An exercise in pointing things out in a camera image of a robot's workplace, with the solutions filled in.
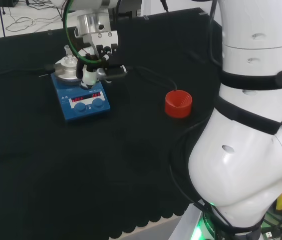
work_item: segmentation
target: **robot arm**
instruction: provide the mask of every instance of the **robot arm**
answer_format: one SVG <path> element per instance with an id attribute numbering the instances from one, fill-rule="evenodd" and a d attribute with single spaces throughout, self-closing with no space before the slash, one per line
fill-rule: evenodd
<path id="1" fill-rule="evenodd" d="M 121 66 L 118 55 L 118 34 L 111 29 L 108 9 L 117 5 L 118 0 L 53 0 L 54 5 L 61 9 L 81 10 L 77 17 L 75 37 L 82 38 L 85 48 L 81 56 L 76 54 L 78 62 L 76 76 L 82 79 L 83 88 L 91 88 L 98 80 L 123 77 L 127 71 Z M 102 60 L 98 64 L 87 64 L 88 61 Z"/>
<path id="2" fill-rule="evenodd" d="M 282 86 L 266 85 L 265 80 L 282 73 L 282 0 L 218 3 L 222 106 L 281 123 Z M 257 129 L 252 122 L 232 119 L 219 104 L 193 148 L 189 173 L 197 192 L 232 226 L 254 226 L 282 193 L 282 127 L 274 132 Z"/>

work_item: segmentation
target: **white floor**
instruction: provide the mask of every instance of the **white floor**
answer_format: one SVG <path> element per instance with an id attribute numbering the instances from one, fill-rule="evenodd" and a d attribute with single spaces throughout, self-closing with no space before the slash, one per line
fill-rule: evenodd
<path id="1" fill-rule="evenodd" d="M 5 30 L 6 36 L 14 36 L 14 35 L 33 33 L 35 31 L 42 32 L 42 31 L 47 31 L 49 29 L 54 30 L 54 29 L 63 28 L 61 17 L 59 16 L 57 10 L 54 8 L 36 10 L 34 8 L 28 7 L 25 2 L 18 2 L 15 7 L 10 7 L 10 10 L 11 10 L 11 15 L 16 16 L 15 17 L 16 20 L 18 19 L 18 17 L 29 17 L 32 19 L 43 18 L 43 19 L 38 19 L 38 21 L 35 23 L 34 26 L 30 26 L 25 30 L 22 30 L 22 29 L 26 28 L 26 26 L 28 25 L 31 25 L 31 20 L 25 21 L 22 23 L 18 23 L 18 24 L 14 24 L 11 27 L 9 27 L 8 29 L 11 31 L 17 31 L 17 30 L 21 30 L 21 31 L 11 32 L 11 31 Z M 10 17 L 9 9 L 7 7 L 4 8 L 4 11 L 6 12 L 6 14 L 3 15 L 2 18 L 3 18 L 4 27 L 6 28 L 10 24 L 12 24 L 14 20 L 13 18 Z M 76 11 L 74 13 L 69 14 L 68 16 L 68 26 L 69 27 L 76 26 L 76 16 L 78 15 L 80 15 L 80 11 Z M 0 20 L 0 38 L 2 37 L 3 37 L 3 32 L 2 32 L 2 26 L 1 26 L 1 20 Z"/>

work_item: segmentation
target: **black stand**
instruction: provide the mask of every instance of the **black stand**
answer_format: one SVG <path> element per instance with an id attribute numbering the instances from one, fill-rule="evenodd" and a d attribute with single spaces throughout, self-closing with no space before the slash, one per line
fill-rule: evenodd
<path id="1" fill-rule="evenodd" d="M 2 25 L 3 36 L 5 37 L 5 31 L 4 31 L 3 19 L 2 19 L 2 13 L 1 13 L 1 7 L 0 7 L 0 18 L 1 18 L 1 25 Z"/>

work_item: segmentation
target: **white wall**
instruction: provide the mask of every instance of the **white wall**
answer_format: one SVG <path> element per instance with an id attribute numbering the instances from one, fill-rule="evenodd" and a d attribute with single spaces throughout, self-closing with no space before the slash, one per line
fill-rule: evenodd
<path id="1" fill-rule="evenodd" d="M 205 12 L 210 13 L 211 2 L 194 2 L 191 0 L 167 0 L 169 11 L 177 11 L 183 9 L 201 8 Z M 164 13 L 160 0 L 142 0 L 142 15 L 153 15 Z M 215 20 L 222 24 L 220 8 L 216 8 Z"/>

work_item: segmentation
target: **blue knob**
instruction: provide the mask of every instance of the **blue knob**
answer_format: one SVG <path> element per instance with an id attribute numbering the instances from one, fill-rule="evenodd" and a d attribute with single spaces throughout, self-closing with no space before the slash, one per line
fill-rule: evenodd
<path id="1" fill-rule="evenodd" d="M 82 102 L 79 102 L 74 106 L 74 109 L 78 112 L 84 112 L 86 110 L 86 105 Z"/>
<path id="2" fill-rule="evenodd" d="M 96 98 L 92 102 L 92 106 L 97 108 L 97 109 L 100 109 L 101 107 L 103 107 L 103 105 L 104 105 L 104 102 L 100 98 Z"/>

